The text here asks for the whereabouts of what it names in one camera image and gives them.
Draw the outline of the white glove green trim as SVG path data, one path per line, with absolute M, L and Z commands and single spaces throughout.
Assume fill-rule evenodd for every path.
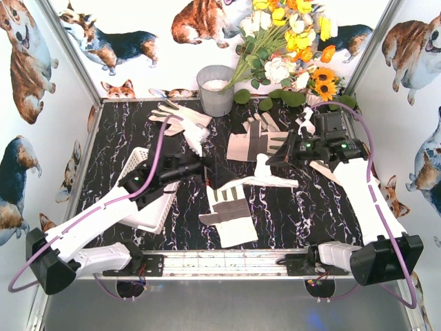
M 284 179 L 277 177 L 271 172 L 271 168 L 266 164 L 269 157 L 266 154 L 260 153 L 256 158 L 256 169 L 253 176 L 247 176 L 239 179 L 234 179 L 223 185 L 220 190 L 228 190 L 240 185 L 257 185 L 262 187 L 277 187 L 277 188 L 297 188 L 298 181 L 295 179 Z

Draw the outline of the cream glove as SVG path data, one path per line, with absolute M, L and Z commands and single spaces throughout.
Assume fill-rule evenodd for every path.
M 206 114 L 199 113 L 185 106 L 180 106 L 168 99 L 159 104 L 157 109 L 151 111 L 148 119 L 150 121 L 164 122 L 165 118 L 169 115 L 172 115 L 172 118 L 167 122 L 170 126 L 164 131 L 165 136 L 168 137 L 172 137 L 184 131 L 182 120 L 188 120 L 197 126 L 203 127 L 207 127 L 212 120 L 212 118 Z

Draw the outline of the white grey work glove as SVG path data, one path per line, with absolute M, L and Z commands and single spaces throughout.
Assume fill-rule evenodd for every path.
M 214 226 L 220 237 L 221 248 L 258 240 L 248 202 L 242 185 L 213 190 L 206 186 L 210 213 L 200 214 L 199 221 Z

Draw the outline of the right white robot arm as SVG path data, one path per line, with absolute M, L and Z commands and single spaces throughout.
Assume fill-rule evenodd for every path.
M 347 138 L 340 114 L 317 114 L 314 124 L 310 137 L 304 130 L 290 131 L 266 164 L 299 168 L 322 161 L 344 189 L 361 229 L 362 245 L 322 242 L 313 250 L 315 258 L 352 273 L 363 286 L 404 279 L 422 254 L 422 240 L 407 234 L 395 218 L 374 180 L 362 142 Z

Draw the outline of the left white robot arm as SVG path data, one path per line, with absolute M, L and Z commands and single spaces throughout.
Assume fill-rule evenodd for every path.
M 129 241 L 88 248 L 91 240 L 125 218 L 138 216 L 164 194 L 167 185 L 200 176 L 214 190 L 236 174 L 210 155 L 161 154 L 144 160 L 98 202 L 47 231 L 34 229 L 26 236 L 26 261 L 43 291 L 57 294 L 85 274 L 115 271 L 134 274 L 142 251 Z

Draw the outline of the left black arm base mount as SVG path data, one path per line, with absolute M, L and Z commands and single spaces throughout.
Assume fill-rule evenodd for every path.
M 122 244 L 129 250 L 131 260 L 122 270 L 103 271 L 105 277 L 145 276 L 161 277 L 165 256 L 163 254 L 144 253 L 135 243 L 124 241 Z

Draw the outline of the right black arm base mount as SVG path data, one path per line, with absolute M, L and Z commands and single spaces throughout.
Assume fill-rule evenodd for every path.
M 348 271 L 337 268 L 333 265 L 327 265 L 320 261 L 318 246 L 312 245 L 304 252 L 285 254 L 284 257 L 276 261 L 276 265 L 283 265 L 286 268 L 287 275 L 294 276 L 347 276 Z

